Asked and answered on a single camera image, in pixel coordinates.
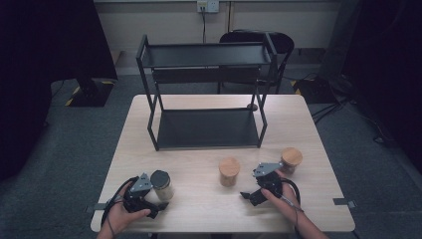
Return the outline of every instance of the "shelf tier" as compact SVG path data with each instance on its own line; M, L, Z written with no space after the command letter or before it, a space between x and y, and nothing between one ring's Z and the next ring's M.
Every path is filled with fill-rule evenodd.
M257 147L259 138L250 109L166 110L157 139L160 149Z
M147 45L145 68L264 66L271 56L263 43Z

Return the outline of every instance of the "cork lid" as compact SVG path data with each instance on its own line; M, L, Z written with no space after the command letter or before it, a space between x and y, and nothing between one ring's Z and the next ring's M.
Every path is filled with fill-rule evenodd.
M295 147L286 147L282 151L282 160L289 165L296 166L302 162L302 153Z
M239 173L240 163L234 157L226 157L220 161L218 168L220 169L221 174L225 176L235 176Z

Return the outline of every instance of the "black chair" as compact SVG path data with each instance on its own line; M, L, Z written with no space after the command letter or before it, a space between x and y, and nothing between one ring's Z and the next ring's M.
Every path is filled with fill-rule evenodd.
M265 33L269 33L271 40L273 41L274 47L276 48L277 54L285 55L283 60L278 66L278 73L270 81L270 87L276 87L275 93L278 94L280 85L282 83L283 73L285 71L286 63L295 48L295 43L288 35L278 32L264 32L255 30L233 30L224 34L220 38L220 43L232 43L232 42L262 42ZM264 74L258 79L258 85L263 86L268 73L268 68L263 67L261 72ZM223 83L218 83L218 94L220 94L221 87L224 87Z

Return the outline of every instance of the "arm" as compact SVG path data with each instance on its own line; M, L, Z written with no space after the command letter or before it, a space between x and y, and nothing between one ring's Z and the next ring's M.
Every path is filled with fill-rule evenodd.
M284 177L283 174L276 170L276 173L281 176ZM288 220L293 223L294 225L296 225L296 227L299 230L299 233L301 233L301 235L304 238L327 238L315 225L313 222L311 222L307 216L300 210L297 210L296 208L290 206L286 201L284 201L283 199L280 199L278 197L276 197L275 195L273 195L273 193L271 193L269 190L267 189L261 189L262 193L264 194L264 196L271 201L276 207L277 209L279 209L279 211L285 215ZM293 190L289 187L288 184L283 183L283 195L285 197L287 197L291 202L293 202L298 208L301 208L301 206L299 205L298 201L296 200L295 194L293 192Z
M123 196L128 186L129 183L118 194ZM129 213L124 208L122 201L118 201L109 211L107 219L97 235L97 239L112 239L130 223L147 216L150 212L149 209L143 209Z

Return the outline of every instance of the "jar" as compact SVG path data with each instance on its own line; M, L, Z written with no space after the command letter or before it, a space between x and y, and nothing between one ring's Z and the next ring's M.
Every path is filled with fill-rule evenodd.
M173 197L174 190L167 172L161 170L154 171L151 175L151 184L161 201L168 201Z
M282 167L280 171L286 174L295 172L296 167L303 160L302 153L294 147L286 147L282 150Z
M236 184L236 177L240 171L240 163L234 157L227 157L220 161L218 168L220 169L220 183L229 187Z

